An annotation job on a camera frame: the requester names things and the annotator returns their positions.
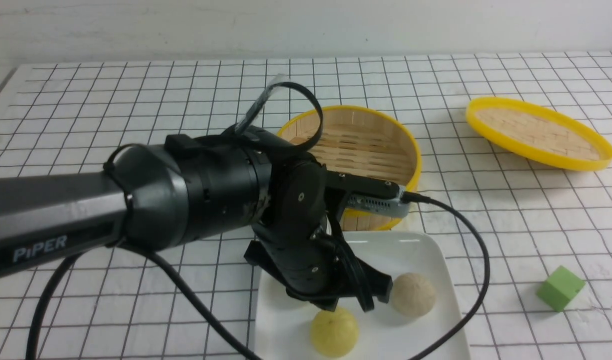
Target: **green block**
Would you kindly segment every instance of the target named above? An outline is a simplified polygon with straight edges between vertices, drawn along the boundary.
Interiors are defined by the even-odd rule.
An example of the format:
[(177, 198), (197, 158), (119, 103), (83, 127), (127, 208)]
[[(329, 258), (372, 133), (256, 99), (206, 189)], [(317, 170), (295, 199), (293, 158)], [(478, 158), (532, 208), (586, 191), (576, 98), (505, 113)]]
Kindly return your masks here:
[(537, 296), (560, 313), (584, 288), (585, 282), (570, 270), (560, 266), (541, 284)]

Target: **white wall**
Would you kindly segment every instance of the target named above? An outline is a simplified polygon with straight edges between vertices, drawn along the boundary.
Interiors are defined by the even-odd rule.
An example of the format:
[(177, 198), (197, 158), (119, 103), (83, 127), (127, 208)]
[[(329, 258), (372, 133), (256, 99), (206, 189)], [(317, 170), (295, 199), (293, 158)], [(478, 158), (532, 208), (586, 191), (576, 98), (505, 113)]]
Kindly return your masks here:
[(0, 64), (611, 49), (612, 0), (0, 0)]

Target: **grid tablecloth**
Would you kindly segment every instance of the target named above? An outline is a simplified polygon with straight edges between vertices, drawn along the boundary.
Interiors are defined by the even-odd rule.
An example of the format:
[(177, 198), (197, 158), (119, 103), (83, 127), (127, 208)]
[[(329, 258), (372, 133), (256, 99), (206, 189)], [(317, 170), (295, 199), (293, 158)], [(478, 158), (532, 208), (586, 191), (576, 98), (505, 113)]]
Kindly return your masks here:
[[(612, 360), (612, 163), (577, 173), (527, 161), (479, 137), (464, 118), (473, 98), (515, 98), (576, 118), (612, 143), (610, 51), (25, 65), (0, 94), (0, 178), (99, 171), (123, 143), (219, 133), (282, 73), (324, 106), (396, 117), (422, 150), (420, 192), (451, 203), (482, 233), (492, 284), (466, 328), (474, 359)], [(279, 92), (258, 123), (276, 131), (309, 109)], [(483, 271), (472, 235), (425, 205), (399, 228), (438, 242), (469, 309)], [(243, 228), (163, 253), (249, 346), (259, 272), (242, 255), (252, 237)], [(535, 292), (560, 265), (588, 285), (555, 314)], [(32, 311), (55, 267), (0, 279), (0, 360), (23, 358)], [(43, 358), (242, 358), (162, 271), (122, 250), (84, 255), (57, 294)]]

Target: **black cable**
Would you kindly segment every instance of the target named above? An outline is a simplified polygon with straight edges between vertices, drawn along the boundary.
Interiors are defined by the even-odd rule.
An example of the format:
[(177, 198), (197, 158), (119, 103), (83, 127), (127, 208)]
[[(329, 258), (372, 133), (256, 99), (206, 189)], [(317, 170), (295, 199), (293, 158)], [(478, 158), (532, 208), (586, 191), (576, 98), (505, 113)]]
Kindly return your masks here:
[(158, 267), (160, 267), (166, 275), (175, 283), (176, 287), (184, 294), (185, 298), (190, 301), (192, 306), (201, 314), (201, 316), (206, 319), (208, 324), (212, 326), (215, 331), (222, 337), (230, 346), (232, 346), (236, 351), (240, 354), (244, 355), (245, 358), (250, 360), (262, 360), (262, 358), (258, 357), (253, 353), (249, 348), (247, 348), (244, 344), (239, 342), (237, 338), (235, 338), (231, 333), (226, 330), (226, 328), (221, 325), (221, 322), (210, 312), (206, 305), (204, 305), (201, 300), (194, 294), (192, 289), (188, 286), (188, 284), (182, 279), (179, 273), (169, 264), (163, 257), (157, 255), (153, 251), (144, 250), (142, 248), (138, 248), (132, 246), (131, 244), (121, 244), (120, 248), (128, 250), (132, 253), (139, 254), (144, 258), (150, 260), (155, 263)]
[(466, 315), (459, 322), (457, 322), (457, 325), (455, 325), (445, 335), (440, 337), (431, 346), (428, 346), (424, 351), (421, 351), (420, 353), (410, 358), (410, 360), (420, 360), (429, 355), (429, 353), (432, 353), (433, 351), (437, 350), (437, 348), (442, 346), (443, 343), (447, 342), (451, 337), (458, 333), (459, 330), (461, 330), (461, 328), (463, 328), (463, 326), (465, 326), (468, 321), (470, 321), (470, 319), (475, 316), (475, 314), (479, 310), (479, 307), (481, 307), (481, 305), (484, 303), (484, 297), (486, 297), (486, 292), (488, 292), (488, 285), (490, 285), (490, 256), (488, 255), (488, 248), (486, 248), (486, 243), (484, 243), (484, 239), (479, 234), (479, 231), (475, 229), (475, 226), (470, 223), (470, 221), (465, 216), (463, 216), (461, 212), (458, 212), (451, 206), (446, 205), (441, 201), (429, 198), (427, 196), (423, 196), (422, 194), (418, 193), (405, 192), (401, 198), (401, 201), (403, 203), (426, 203), (430, 205), (435, 205), (436, 207), (450, 212), (457, 219), (459, 219), (468, 228), (468, 230), (470, 230), (472, 235), (474, 235), (475, 240), (477, 240), (477, 243), (479, 243), (479, 246), (481, 247), (481, 253), (484, 256), (484, 283), (481, 285), (481, 291), (479, 292), (479, 296), (477, 296), (477, 300), (475, 300), (475, 304), (472, 305), (472, 308), (466, 313)]
[[(321, 105), (319, 104), (319, 101), (317, 100), (317, 98), (315, 98), (315, 95), (312, 94), (310, 90), (308, 90), (308, 88), (306, 88), (303, 85), (297, 84), (295, 82), (289, 82), (289, 81), (277, 82), (277, 84), (271, 85), (269, 89), (273, 89), (276, 87), (284, 87), (284, 88), (296, 90), (300, 94), (304, 95), (306, 99), (310, 101), (312, 106), (315, 108), (315, 111), (317, 112), (317, 115), (319, 116), (319, 127), (317, 127), (317, 131), (311, 138), (309, 138), (308, 140), (298, 145), (286, 145), (286, 146), (265, 145), (263, 143), (260, 143), (259, 141), (249, 139), (246, 136), (234, 135), (234, 133), (232, 135), (228, 133), (224, 133), (224, 134), (219, 134), (219, 135), (207, 135), (207, 136), (196, 137), (195, 138), (196, 141), (206, 146), (232, 145), (232, 146), (241, 146), (241, 147), (245, 147), (249, 149), (251, 148), (252, 150), (258, 150), (258, 151), (262, 151), (265, 153), (281, 153), (284, 155), (284, 157), (289, 157), (289, 156), (292, 157), (295, 155), (299, 155), (301, 153), (305, 153), (308, 150), (312, 149), (317, 144), (319, 139), (321, 139), (321, 135), (324, 131), (324, 110), (321, 109)], [(261, 107), (263, 107), (263, 104), (261, 104), (261, 107), (259, 106), (259, 104), (258, 105), (254, 104), (253, 107), (256, 108), (256, 114), (257, 114), (260, 112)]]
[(41, 292), (41, 296), (39, 296), (39, 300), (37, 301), (37, 306), (34, 309), (34, 314), (32, 315), (30, 328), (28, 329), (26, 360), (36, 359), (41, 323), (43, 322), (43, 317), (46, 315), (46, 309), (48, 308), (48, 303), (50, 303), (50, 298), (52, 297), (52, 294), (54, 294), (55, 289), (57, 289), (59, 282), (62, 280), (64, 275), (66, 275), (66, 272), (68, 272), (68, 269), (70, 269), (70, 267), (75, 264), (75, 261), (82, 255), (83, 253), (77, 253), (75, 255), (66, 257), (52, 273), (48, 279), (46, 287), (44, 287), (43, 291)]

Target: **white plate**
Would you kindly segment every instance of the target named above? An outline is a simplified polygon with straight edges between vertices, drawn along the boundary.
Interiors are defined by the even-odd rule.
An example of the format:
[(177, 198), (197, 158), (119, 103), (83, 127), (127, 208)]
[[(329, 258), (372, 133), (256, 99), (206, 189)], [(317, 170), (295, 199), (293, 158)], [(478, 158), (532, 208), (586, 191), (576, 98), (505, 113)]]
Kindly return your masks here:
[[(355, 298), (339, 305), (350, 310), (359, 324), (359, 341), (344, 360), (409, 359), (447, 333), (459, 319), (459, 305), (448, 267), (439, 246), (426, 234), (395, 231), (345, 233), (355, 255), (393, 280), (406, 272), (426, 276), (437, 291), (437, 302), (427, 315), (404, 318), (387, 303), (375, 300), (375, 309), (362, 312)], [(266, 272), (259, 283), (255, 322), (255, 352), (264, 360), (324, 360), (310, 346), (310, 321), (319, 312), (310, 303), (294, 300)], [(463, 330), (428, 360), (470, 360)]]

